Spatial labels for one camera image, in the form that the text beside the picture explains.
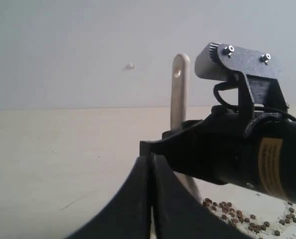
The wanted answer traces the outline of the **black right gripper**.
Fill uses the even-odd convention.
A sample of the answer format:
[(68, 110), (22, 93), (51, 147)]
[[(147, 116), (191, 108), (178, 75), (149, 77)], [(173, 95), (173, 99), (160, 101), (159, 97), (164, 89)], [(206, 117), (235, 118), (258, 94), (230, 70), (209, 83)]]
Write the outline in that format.
[(260, 141), (254, 134), (261, 122), (260, 111), (245, 119), (224, 106), (213, 106), (204, 120), (186, 120), (163, 132), (159, 140), (140, 141), (139, 155), (163, 156), (175, 172), (216, 185), (230, 183), (261, 192)]

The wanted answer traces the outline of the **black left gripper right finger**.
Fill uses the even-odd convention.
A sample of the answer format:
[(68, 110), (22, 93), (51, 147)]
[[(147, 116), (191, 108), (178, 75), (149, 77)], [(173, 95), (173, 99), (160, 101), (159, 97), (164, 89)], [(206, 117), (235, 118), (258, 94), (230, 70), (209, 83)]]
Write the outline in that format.
[(165, 157), (151, 155), (151, 200), (158, 239), (248, 239), (203, 207), (181, 184)]

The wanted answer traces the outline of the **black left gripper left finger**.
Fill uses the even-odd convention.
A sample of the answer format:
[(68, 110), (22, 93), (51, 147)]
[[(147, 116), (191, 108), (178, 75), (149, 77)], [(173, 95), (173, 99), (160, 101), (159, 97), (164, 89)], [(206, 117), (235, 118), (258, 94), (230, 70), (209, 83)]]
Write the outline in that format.
[(135, 164), (122, 187), (89, 222), (69, 239), (149, 239), (151, 228), (151, 160), (145, 156)]

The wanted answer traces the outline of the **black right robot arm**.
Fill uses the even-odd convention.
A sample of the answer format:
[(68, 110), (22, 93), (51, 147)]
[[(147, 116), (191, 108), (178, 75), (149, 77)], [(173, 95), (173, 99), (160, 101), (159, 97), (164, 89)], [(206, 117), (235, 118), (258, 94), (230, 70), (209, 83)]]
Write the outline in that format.
[(185, 121), (139, 148), (141, 155), (165, 157), (176, 172), (296, 204), (296, 121), (282, 113), (245, 119), (217, 105), (205, 119)]

